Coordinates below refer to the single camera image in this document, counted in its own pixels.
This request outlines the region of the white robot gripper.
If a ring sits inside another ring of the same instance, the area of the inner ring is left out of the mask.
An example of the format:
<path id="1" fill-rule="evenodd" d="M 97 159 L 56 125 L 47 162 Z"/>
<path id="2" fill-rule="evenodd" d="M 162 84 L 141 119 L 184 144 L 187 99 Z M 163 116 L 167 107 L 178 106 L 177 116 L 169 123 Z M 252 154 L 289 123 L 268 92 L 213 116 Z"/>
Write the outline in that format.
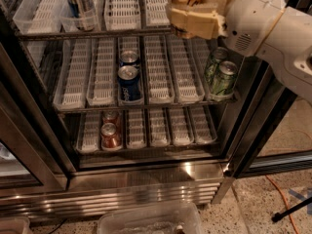
<path id="1" fill-rule="evenodd" d="M 256 53 L 286 7 L 285 0 L 231 0 L 227 7 L 228 0 L 203 2 L 194 6 L 166 5 L 172 34 L 207 40 L 228 34 L 226 47 L 244 57 Z"/>

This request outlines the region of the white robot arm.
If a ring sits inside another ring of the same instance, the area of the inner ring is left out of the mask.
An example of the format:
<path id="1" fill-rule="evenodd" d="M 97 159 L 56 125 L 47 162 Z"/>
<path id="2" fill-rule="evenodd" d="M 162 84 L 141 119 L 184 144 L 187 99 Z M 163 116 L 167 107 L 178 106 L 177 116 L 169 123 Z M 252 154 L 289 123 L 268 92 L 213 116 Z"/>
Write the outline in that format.
<path id="1" fill-rule="evenodd" d="M 206 40 L 270 64 L 276 79 L 312 101 L 312 16 L 285 0 L 168 0 L 166 14 L 176 36 Z"/>

